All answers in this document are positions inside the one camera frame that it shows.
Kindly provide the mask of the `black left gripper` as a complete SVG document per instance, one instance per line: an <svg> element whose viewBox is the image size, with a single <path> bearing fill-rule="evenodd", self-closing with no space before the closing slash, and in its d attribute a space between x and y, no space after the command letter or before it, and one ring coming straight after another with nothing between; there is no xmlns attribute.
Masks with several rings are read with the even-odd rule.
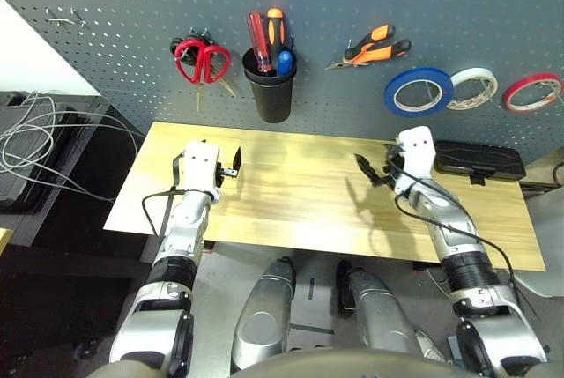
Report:
<svg viewBox="0 0 564 378"><path fill-rule="evenodd" d="M233 168L222 167L220 162L216 163L215 169L215 184L221 187L226 177L236 178L241 170L242 154L241 147L238 148L234 155Z"/></svg>

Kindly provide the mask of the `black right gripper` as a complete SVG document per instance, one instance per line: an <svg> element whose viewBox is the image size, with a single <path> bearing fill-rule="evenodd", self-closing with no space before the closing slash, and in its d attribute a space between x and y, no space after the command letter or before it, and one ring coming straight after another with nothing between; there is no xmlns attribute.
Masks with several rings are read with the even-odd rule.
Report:
<svg viewBox="0 0 564 378"><path fill-rule="evenodd" d="M390 146L386 153L386 167L387 174L390 175L394 181L397 181L404 169L404 157L402 155L403 149L400 146ZM387 176L380 176L374 168L370 165L368 160L362 155L355 153L354 158L360 171L368 178L373 188L378 188L388 184Z"/></svg>

